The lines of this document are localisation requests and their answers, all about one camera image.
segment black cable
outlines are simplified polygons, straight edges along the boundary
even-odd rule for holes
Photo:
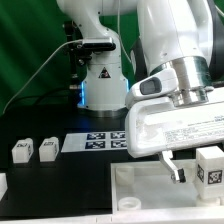
[[[221,88],[224,87],[224,81],[212,82],[212,85],[214,88]]]
[[[15,103],[19,102],[19,101],[22,101],[22,100],[26,100],[26,99],[32,99],[32,98],[37,98],[37,100],[34,102],[34,105],[38,104],[40,101],[42,101],[44,98],[47,98],[47,97],[66,97],[68,95],[59,95],[59,96],[50,96],[51,94],[53,93],[56,93],[56,92],[60,92],[60,91],[65,91],[65,90],[68,90],[67,88],[56,88],[56,89],[53,89],[43,95],[31,95],[31,96],[25,96],[25,97],[20,97],[20,98],[17,98],[17,99],[14,99],[9,105],[8,107],[6,108],[6,111],[8,111]]]
[[[80,40],[67,42],[62,44],[60,47],[58,47],[51,55],[50,57],[40,66],[40,68],[29,78],[29,80],[23,85],[23,87],[8,101],[8,103],[5,105],[3,109],[3,114],[5,113],[8,105],[15,99],[17,96],[23,92],[23,90],[31,83],[31,81],[40,73],[40,71],[49,63],[49,61],[58,53],[59,50],[61,50],[64,46],[71,44],[71,43],[78,43]]]
[[[35,102],[33,105],[38,105],[44,98],[48,97],[49,95],[53,94],[53,93],[57,93],[57,92],[61,92],[61,91],[68,91],[68,88],[56,88],[56,89],[53,89],[43,95],[41,95]]]

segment cable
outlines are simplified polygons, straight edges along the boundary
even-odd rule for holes
[[[121,38],[121,31],[120,31],[120,16],[121,16],[121,0],[118,1],[118,12],[117,12],[117,30],[118,30],[118,35],[119,35],[119,40],[120,40],[120,44],[121,44],[121,48],[124,52],[124,55],[126,56],[128,62],[130,64],[131,63],[131,59],[129,58],[125,48],[124,48],[124,45],[123,45],[123,42],[122,42],[122,38]]]
[[[21,101],[21,100],[26,100],[26,99],[33,99],[33,98],[41,98],[41,101],[42,100],[44,100],[45,98],[49,98],[49,97],[51,97],[51,98],[61,98],[61,97],[68,97],[68,95],[66,94],[66,95],[53,95],[53,96],[45,96],[44,98],[42,98],[42,96],[41,95],[37,95],[37,96],[25,96],[25,97],[21,97],[21,98],[17,98],[17,99],[15,99],[15,100],[13,100],[9,105],[8,105],[8,107],[7,107],[7,109],[6,109],[6,111],[5,112],[7,112],[15,103],[17,103],[17,102],[19,102],[19,101]]]
[[[46,97],[49,97],[51,94],[56,93],[56,92],[61,92],[61,91],[68,91],[68,88],[57,88],[57,89],[53,89],[45,94],[43,94],[42,96],[39,96],[38,99],[34,102],[33,105],[38,105],[43,99],[45,99]]]
[[[40,68],[31,76],[31,78],[24,84],[24,86],[8,101],[8,103],[5,105],[3,114],[5,114],[5,111],[7,110],[7,107],[9,104],[17,97],[21,92],[30,84],[30,82],[39,74],[39,72],[48,64],[48,62],[55,56],[55,54],[58,53],[61,48],[63,48],[66,45],[72,44],[72,43],[78,43],[80,40],[74,40],[74,41],[69,41],[64,44],[62,44],[60,47],[58,47],[51,55],[50,57],[40,66]]]
[[[219,15],[220,15],[222,18],[224,18],[224,12],[223,12],[217,5],[216,5],[215,7],[216,7],[216,9],[217,9]]]

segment white box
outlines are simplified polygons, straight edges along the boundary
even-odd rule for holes
[[[224,196],[224,152],[217,146],[196,151],[195,187],[202,199]]]
[[[5,173],[0,173],[0,201],[2,200],[5,192],[7,191],[7,181]]]
[[[52,137],[45,139],[39,148],[40,161],[41,162],[55,161],[58,152],[59,152],[58,138]]]
[[[33,140],[19,140],[12,149],[13,163],[28,163],[33,154]]]
[[[224,223],[224,206],[196,207],[198,193],[192,182],[195,160],[173,162],[178,168],[187,171],[186,183],[173,184],[170,172],[160,162],[111,165],[113,224]],[[134,168],[134,183],[122,186],[116,180],[116,170],[126,166]],[[141,210],[119,210],[119,201],[126,197],[139,199]]]

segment black panel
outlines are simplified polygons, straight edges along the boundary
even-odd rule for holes
[[[214,0],[207,0],[213,19],[213,52],[209,71],[212,79],[224,75],[224,26],[217,13]]]
[[[158,78],[152,78],[148,81],[140,84],[140,91],[142,95],[151,95],[160,93],[162,91],[162,85]]]
[[[136,40],[136,42],[131,48],[131,51],[133,51],[136,61],[135,81],[139,82],[148,77],[140,38]]]

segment white plastic platform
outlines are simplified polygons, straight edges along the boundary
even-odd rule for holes
[[[193,186],[194,160],[174,161],[184,167],[187,183],[174,185],[170,174],[160,162],[122,163],[111,165],[113,214],[57,219],[32,220],[34,224],[223,224],[224,206],[195,207],[197,192]],[[131,167],[134,178],[123,184],[116,183],[116,169]],[[138,197],[141,210],[118,211],[122,197]],[[26,224],[31,220],[2,222],[3,224]]]

